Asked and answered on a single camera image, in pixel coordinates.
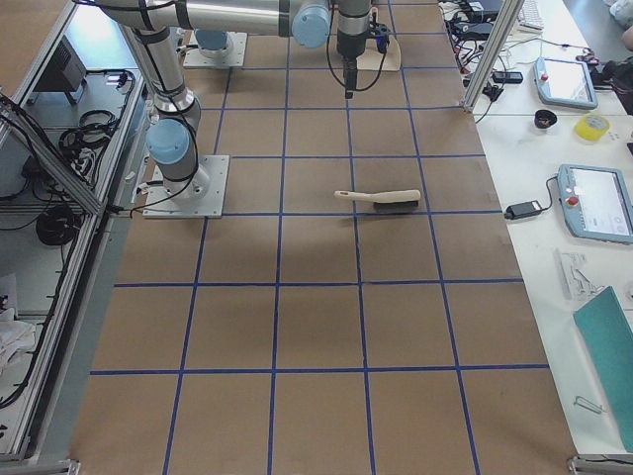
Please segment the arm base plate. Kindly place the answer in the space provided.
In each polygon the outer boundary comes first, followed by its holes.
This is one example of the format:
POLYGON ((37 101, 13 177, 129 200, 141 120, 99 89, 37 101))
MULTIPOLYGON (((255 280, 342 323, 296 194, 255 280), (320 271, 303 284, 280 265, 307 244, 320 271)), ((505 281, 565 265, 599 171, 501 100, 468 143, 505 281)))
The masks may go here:
POLYGON ((187 69, 242 67, 246 43, 246 33, 195 30, 183 49, 183 65, 187 69))
POLYGON ((148 191, 149 206, 142 214, 149 219, 220 218, 226 195, 229 170, 228 155, 200 155, 198 171, 193 181, 165 180, 162 170, 155 165, 152 179, 162 182, 148 191))

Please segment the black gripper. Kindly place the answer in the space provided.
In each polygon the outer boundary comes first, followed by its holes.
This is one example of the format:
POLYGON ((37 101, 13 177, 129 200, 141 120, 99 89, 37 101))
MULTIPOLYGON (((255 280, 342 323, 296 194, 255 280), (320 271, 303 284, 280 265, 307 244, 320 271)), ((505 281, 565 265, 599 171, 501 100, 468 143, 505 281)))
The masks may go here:
POLYGON ((344 56, 342 58, 343 64, 343 84, 344 95, 346 99, 352 99, 354 93, 357 90, 357 59, 355 57, 344 56))
POLYGON ((374 40, 379 53, 387 53, 390 45, 391 30, 383 23, 371 21, 367 31, 367 39, 374 40))

